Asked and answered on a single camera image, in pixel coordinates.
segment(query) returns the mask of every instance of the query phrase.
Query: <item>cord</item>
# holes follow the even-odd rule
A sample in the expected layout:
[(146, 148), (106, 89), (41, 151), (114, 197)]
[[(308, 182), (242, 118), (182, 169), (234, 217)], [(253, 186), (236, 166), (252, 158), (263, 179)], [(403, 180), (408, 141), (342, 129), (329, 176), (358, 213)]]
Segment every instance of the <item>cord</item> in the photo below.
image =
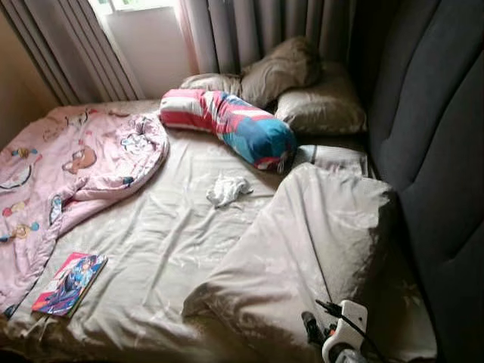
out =
[(375, 342), (363, 330), (361, 330), (358, 327), (358, 325), (356, 325), (351, 320), (349, 320), (345, 315), (343, 315), (343, 313), (342, 313), (343, 309), (341, 308), (341, 306), (334, 304), (332, 302), (326, 302), (325, 303), (325, 302), (322, 302), (321, 300), (318, 300), (318, 299), (316, 299), (316, 303), (319, 304), (320, 306), (322, 306), (328, 314), (334, 316), (335, 318), (342, 318), (346, 323), (348, 323), (348, 325), (350, 327), (355, 329), (366, 341), (368, 341), (368, 343), (370, 344), (373, 351), (377, 354), (378, 358), (383, 363), (386, 363), (385, 357), (383, 356), (383, 354), (381, 354), (380, 350), (378, 350)]

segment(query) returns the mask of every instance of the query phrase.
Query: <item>cartoon print blanket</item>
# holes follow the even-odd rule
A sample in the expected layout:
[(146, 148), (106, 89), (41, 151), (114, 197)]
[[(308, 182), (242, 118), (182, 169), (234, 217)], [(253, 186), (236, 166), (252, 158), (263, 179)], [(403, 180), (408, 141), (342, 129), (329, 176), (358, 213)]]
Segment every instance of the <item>cartoon print blanket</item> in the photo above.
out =
[(0, 314), (32, 288), (55, 241), (137, 191), (169, 152), (156, 114), (60, 107), (0, 153)]

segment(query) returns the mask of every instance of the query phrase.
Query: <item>window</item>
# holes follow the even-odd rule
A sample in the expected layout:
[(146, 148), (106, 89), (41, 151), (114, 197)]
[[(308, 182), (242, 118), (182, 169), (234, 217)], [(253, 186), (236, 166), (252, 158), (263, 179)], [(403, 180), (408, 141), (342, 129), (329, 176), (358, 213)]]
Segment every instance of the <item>window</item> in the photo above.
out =
[(90, 2), (99, 14), (108, 15), (117, 11), (136, 11), (173, 6), (175, 1), (176, 0), (94, 0)]

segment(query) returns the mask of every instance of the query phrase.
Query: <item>bed sheet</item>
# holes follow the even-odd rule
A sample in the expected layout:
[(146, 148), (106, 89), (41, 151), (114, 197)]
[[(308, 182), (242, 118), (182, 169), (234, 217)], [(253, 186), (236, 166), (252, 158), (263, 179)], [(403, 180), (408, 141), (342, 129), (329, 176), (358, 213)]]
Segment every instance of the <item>bed sheet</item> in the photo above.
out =
[[(119, 112), (145, 112), (158, 105), (115, 106)], [(0, 322), (0, 347), (36, 361), (256, 360), (216, 321), (182, 321), (180, 312), (185, 297), (238, 241), (282, 177), (254, 169), (212, 135), (167, 132), (170, 155), (147, 185), (57, 242), (33, 290), (9, 322)], [(220, 174), (244, 177), (253, 193), (215, 209), (206, 191)], [(74, 251), (109, 260), (73, 317), (31, 314), (42, 288)]]

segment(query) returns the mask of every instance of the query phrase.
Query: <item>wall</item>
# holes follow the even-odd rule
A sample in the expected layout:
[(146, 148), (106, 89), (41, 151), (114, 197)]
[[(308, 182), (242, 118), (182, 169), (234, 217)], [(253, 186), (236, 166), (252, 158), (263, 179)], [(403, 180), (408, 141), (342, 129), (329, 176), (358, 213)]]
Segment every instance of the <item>wall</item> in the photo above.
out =
[(0, 12), (0, 150), (57, 101)]
[(160, 98), (190, 76), (173, 8), (116, 12), (106, 23), (146, 98)]

